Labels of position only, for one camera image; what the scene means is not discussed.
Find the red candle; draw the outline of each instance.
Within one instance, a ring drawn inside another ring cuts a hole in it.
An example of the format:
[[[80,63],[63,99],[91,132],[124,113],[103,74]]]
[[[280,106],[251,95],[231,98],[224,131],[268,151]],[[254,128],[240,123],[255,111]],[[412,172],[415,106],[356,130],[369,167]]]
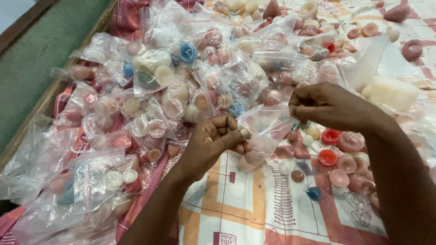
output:
[[[327,145],[336,144],[339,141],[340,133],[334,129],[326,129],[321,135],[321,139]]]
[[[337,156],[332,150],[322,150],[318,155],[318,162],[326,167],[334,166],[336,161]]]

